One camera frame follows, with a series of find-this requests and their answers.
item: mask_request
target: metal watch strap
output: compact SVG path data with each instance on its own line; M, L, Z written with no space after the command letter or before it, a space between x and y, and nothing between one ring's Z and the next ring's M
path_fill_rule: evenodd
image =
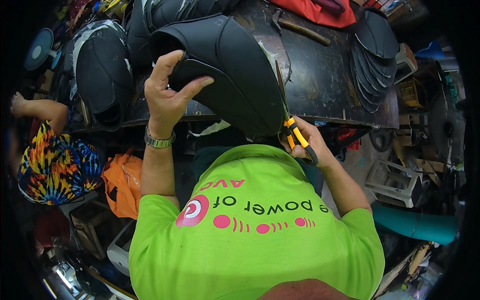
M172 136L167 140L158 140L153 138L148 132L148 125L145 127L145 144L153 148L167 148L175 141L175 132L172 130Z

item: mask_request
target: orange bag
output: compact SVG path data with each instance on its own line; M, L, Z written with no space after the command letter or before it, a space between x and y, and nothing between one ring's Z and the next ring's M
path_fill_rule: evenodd
M117 217L138 218L138 203L140 201L140 175L143 161L130 155L132 148L125 154L117 154L103 168L102 178L105 182L105 194L110 209ZM112 193L117 193L116 201L111 199Z

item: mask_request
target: lime green shirt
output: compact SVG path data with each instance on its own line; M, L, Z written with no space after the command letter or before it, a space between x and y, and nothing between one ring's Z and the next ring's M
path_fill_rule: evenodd
M370 212L338 220L300 165L267 145L222 154L182 212L162 196L144 196L129 257L140 300L257 299L306 278L369 299L384 264Z

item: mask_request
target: right hand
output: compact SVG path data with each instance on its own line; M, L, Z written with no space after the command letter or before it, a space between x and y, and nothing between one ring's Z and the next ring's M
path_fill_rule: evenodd
M335 157L333 156L330 149L328 149L318 129L314 125L311 125L300 117L293 116L293 119L295 120L295 123L297 124L301 135L305 138L305 140L307 140L308 144L315 151L315 154L317 154L317 167L328 168L334 162L336 162ZM291 156L310 159L308 153L300 145L295 145L293 149L290 149L290 145L288 144L288 141L285 137L281 141L281 143L284 146L285 150L290 153Z

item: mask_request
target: wooden workbench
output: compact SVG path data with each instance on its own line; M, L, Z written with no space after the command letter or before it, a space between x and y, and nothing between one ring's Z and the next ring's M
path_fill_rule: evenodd
M331 43L329 46L324 46L286 29L283 29L282 35L279 36L272 26L272 15L276 7L262 0L243 0L231 15L257 41L262 41L268 50L272 47L282 48L279 52L283 51L288 55L284 55L283 58L286 61L282 62L284 67L290 64L291 68L291 76L286 84L291 114L303 116L307 120L398 128L395 86L392 86L386 101L377 112L371 114L360 105L349 68L348 29L339 32L318 26L294 13L284 11L282 18L290 19L318 32L329 38ZM143 86L151 69L134 71L136 95L129 104L124 127L147 124L150 117ZM181 121L215 119L217 116L209 108L192 100L185 109ZM101 128L95 125L95 121L91 128L86 128L83 121L73 121L71 130L90 132L101 130Z

